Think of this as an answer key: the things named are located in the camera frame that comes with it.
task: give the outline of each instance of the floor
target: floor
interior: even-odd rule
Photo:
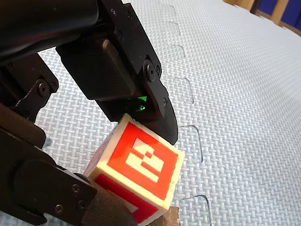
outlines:
[[[301,222],[301,37],[222,0],[132,0],[163,65],[185,152],[182,226]],[[44,151],[83,172],[113,128],[50,49],[60,89],[40,112]],[[27,225],[0,213],[0,225]],[[47,225],[64,225],[49,216]]]

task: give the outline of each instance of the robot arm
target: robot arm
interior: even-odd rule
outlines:
[[[37,52],[56,47],[110,121],[128,113],[176,142],[161,64],[131,4],[11,0],[0,12],[0,210],[33,225],[47,221],[44,213],[72,225],[135,225],[118,200],[42,152],[46,136],[33,124],[59,87]]]

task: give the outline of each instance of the cube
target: cube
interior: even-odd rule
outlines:
[[[168,211],[183,159],[183,152],[125,114],[84,175],[118,196],[145,226]]]

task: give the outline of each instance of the screw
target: screw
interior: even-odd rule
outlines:
[[[79,193],[79,191],[80,191],[79,186],[78,186],[77,184],[72,185],[72,191],[73,191],[75,194]]]
[[[156,77],[155,77],[155,69],[153,68],[153,66],[147,65],[146,71],[147,71],[147,77],[149,81],[154,81]]]
[[[111,9],[111,13],[116,16],[116,11],[114,9]]]
[[[117,39],[118,39],[119,41],[122,41],[122,40],[123,40],[123,34],[122,34],[122,32],[121,32],[120,30],[116,30],[116,31],[115,31],[115,35],[116,35],[116,37],[117,37]]]
[[[64,207],[62,205],[56,205],[55,212],[57,214],[61,214],[64,211]]]
[[[47,94],[48,94],[48,89],[47,89],[47,85],[45,83],[40,83],[39,85],[39,94],[42,96],[42,97],[46,97]]]
[[[85,208],[86,208],[86,204],[85,204],[85,202],[84,201],[79,201],[78,203],[77,203],[77,208],[78,208],[78,210],[84,210]]]
[[[128,20],[130,21],[130,22],[132,22],[132,14],[131,14],[131,12],[130,11],[127,11],[127,18],[128,18]]]
[[[11,71],[13,69],[13,63],[12,62],[9,62],[8,63],[8,69]]]
[[[160,74],[160,71],[161,71],[161,70],[160,70],[160,66],[157,65],[157,66],[156,66],[156,72],[157,72],[157,74]]]

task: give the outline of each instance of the blue object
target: blue object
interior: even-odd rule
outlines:
[[[262,0],[258,9],[264,13],[272,15],[276,4],[277,0]]]
[[[289,24],[290,26],[297,26],[298,20],[301,15],[301,1],[300,0],[289,0],[285,11],[282,15],[281,21]]]
[[[301,15],[299,16],[299,20],[298,20],[298,23],[296,25],[296,28],[301,31]]]

